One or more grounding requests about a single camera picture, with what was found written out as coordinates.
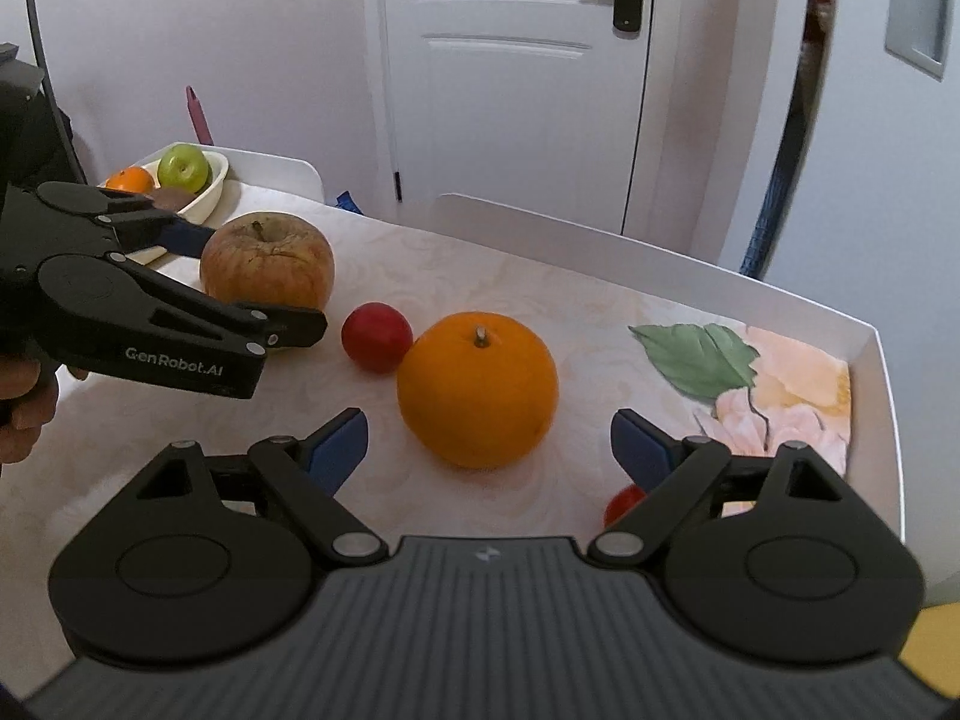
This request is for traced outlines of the person's left hand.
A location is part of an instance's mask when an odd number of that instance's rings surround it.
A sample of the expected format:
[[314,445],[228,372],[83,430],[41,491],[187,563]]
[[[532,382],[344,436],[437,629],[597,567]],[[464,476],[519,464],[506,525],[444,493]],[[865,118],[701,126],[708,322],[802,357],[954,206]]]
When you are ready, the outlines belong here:
[[11,465],[29,457],[43,427],[53,420],[59,381],[53,374],[44,374],[39,361],[3,356],[0,385],[3,403],[11,405],[0,431],[0,461]]

